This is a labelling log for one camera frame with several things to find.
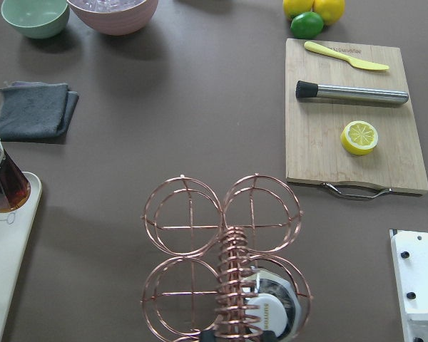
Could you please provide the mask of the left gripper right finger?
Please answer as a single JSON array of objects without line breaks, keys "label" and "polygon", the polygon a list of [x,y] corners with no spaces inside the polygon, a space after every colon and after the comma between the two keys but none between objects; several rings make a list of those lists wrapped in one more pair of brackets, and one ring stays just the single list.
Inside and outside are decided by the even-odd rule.
[{"label": "left gripper right finger", "polygon": [[278,342],[274,331],[266,330],[262,333],[262,342]]}]

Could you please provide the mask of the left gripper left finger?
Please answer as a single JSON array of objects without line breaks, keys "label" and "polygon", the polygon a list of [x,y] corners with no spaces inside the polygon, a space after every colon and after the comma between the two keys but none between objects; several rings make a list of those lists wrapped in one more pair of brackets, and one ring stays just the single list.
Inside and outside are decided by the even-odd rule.
[{"label": "left gripper left finger", "polygon": [[200,332],[199,335],[200,342],[216,342],[217,338],[215,336],[215,331],[213,329],[207,329]]}]

